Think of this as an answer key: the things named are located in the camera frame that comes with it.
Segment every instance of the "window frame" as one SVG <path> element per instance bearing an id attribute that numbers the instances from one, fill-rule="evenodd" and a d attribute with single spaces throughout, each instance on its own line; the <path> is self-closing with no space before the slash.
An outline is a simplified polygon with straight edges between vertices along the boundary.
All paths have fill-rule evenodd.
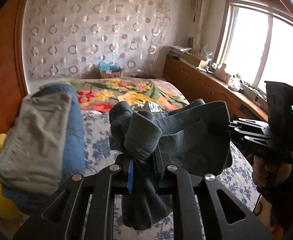
<path id="1" fill-rule="evenodd" d="M 261 57 L 261 63 L 257 75 L 255 76 L 255 80 L 252 84 L 252 86 L 256 88 L 261 94 L 265 95 L 265 93 L 261 91 L 257 86 L 262 77 L 262 73 L 264 71 L 264 67 L 270 49 L 273 18 L 275 17 L 293 26 L 293 16 L 280 2 L 280 0 L 251 0 L 252 2 L 250 2 L 250 0 L 238 0 L 240 2 L 236 1 L 237 0 L 225 0 L 222 27 L 213 61 L 217 64 L 221 64 L 225 61 L 228 55 L 228 51 L 231 46 L 232 35 L 236 24 L 238 10 L 236 8 L 246 8 L 268 14 L 269 27 L 265 41 L 264 51 Z"/>

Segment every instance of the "wooden headboard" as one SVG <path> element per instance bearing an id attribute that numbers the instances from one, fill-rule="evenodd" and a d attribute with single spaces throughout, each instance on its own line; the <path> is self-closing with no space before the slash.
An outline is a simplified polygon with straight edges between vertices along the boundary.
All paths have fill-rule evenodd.
<path id="1" fill-rule="evenodd" d="M 0 10 L 0 133 L 14 122 L 27 95 L 21 57 L 21 31 L 26 0 L 8 0 Z"/>

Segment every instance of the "stack of books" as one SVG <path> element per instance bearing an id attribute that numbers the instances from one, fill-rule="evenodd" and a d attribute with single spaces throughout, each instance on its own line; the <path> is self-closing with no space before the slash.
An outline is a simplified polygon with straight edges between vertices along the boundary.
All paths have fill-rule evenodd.
<path id="1" fill-rule="evenodd" d="M 168 53 L 169 57 L 172 58 L 180 58 L 183 54 L 190 52 L 192 48 L 186 48 L 186 47 L 181 47 L 181 46 L 167 46 L 170 49 L 170 52 Z"/>

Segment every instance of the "person's arm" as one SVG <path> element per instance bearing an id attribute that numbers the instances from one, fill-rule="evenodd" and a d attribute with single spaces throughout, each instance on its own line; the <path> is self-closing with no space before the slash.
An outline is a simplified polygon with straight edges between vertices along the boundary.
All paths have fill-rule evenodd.
<path id="1" fill-rule="evenodd" d="M 276 173 L 276 178 L 268 185 L 271 172 Z M 286 232 L 293 223 L 293 165 L 267 164 L 255 157 L 252 178 L 257 191 L 272 204 L 276 220 Z"/>

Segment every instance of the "window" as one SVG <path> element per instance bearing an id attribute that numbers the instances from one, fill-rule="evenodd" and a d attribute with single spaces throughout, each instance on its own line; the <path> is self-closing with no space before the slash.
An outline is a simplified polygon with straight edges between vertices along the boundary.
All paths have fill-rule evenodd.
<path id="1" fill-rule="evenodd" d="M 261 0 L 231 0 L 218 63 L 266 93 L 264 81 L 293 86 L 293 18 Z"/>

